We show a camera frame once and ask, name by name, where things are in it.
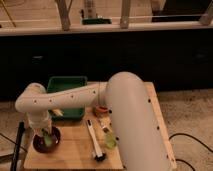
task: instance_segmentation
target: black object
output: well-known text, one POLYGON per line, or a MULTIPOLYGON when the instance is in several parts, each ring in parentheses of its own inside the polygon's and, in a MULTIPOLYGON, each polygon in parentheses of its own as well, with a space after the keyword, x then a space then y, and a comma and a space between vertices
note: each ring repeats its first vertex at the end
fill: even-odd
POLYGON ((97 162, 101 162, 101 161, 104 161, 106 159, 106 153, 102 153, 102 156, 101 157, 98 157, 97 155, 94 157, 94 159, 97 161, 97 162))
POLYGON ((25 131, 24 122, 20 122, 19 127, 18 127, 17 136, 16 136, 16 145, 14 148, 13 159, 12 159, 12 163, 10 166, 10 171, 16 171, 16 166, 17 166, 17 161, 19 158, 19 151, 20 151, 20 146, 21 146, 21 139, 22 139, 22 135, 23 135, 24 131, 25 131))
POLYGON ((157 91, 212 88, 212 37, 212 28, 0 37, 0 100, 51 76, 108 81, 119 71, 157 91))
POLYGON ((153 22, 198 21, 211 0, 167 0, 162 11, 154 12, 153 22))

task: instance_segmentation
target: gray floor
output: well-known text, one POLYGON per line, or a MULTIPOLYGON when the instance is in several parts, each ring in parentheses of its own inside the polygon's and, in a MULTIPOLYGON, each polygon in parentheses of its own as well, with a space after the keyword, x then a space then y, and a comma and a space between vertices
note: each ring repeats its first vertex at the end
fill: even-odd
MULTIPOLYGON (((213 149, 213 89, 157 94, 169 135, 177 132, 189 133, 213 149)), ((2 133, 15 140, 18 123, 22 120, 26 121, 26 117, 15 111, 13 102, 0 103, 2 133)), ((24 137, 23 146, 27 139, 28 137, 24 137)), ((184 136, 174 137, 171 142, 176 158, 188 161, 196 171, 213 170, 213 154, 199 143, 184 136)), ((0 152, 13 147, 13 144, 0 137, 0 152)), ((0 164, 0 170, 7 171, 9 166, 9 163, 0 164)), ((178 162, 178 171, 190 170, 188 166, 178 162)))

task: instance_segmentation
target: green bowl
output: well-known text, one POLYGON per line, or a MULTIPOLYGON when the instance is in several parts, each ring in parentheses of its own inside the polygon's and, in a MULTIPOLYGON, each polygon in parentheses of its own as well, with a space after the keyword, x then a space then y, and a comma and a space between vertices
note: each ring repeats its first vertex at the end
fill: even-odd
MULTIPOLYGON (((63 90, 73 89, 82 87, 87 84, 87 77, 85 76, 54 76, 51 77, 48 86, 47 93, 55 93, 63 90)), ((84 108, 72 108, 72 109, 61 109, 63 116, 56 116, 52 111, 49 113, 53 120, 81 120, 84 116, 84 108)))

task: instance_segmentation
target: yellow object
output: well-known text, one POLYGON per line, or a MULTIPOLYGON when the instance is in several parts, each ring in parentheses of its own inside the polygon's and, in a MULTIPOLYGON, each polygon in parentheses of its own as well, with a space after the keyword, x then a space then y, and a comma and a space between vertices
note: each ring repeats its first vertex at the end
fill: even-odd
POLYGON ((56 116, 63 116, 63 111, 61 109, 52 109, 56 116))
POLYGON ((105 134, 105 144, 109 149, 113 149, 116 147, 116 137, 113 132, 107 132, 105 134))

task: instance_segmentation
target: green tray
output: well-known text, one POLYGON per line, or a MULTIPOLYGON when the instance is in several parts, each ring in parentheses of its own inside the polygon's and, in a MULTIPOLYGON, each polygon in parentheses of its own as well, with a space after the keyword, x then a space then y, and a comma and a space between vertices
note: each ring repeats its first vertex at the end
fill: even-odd
POLYGON ((112 24, 111 20, 108 18, 89 18, 82 20, 83 25, 92 25, 92 24, 112 24))
MULTIPOLYGON (((47 86, 48 93, 82 87, 87 84, 85 76, 54 76, 51 77, 47 86)), ((81 120, 84 116, 84 108, 62 109, 63 116, 56 116, 52 111, 49 113, 53 120, 81 120)))

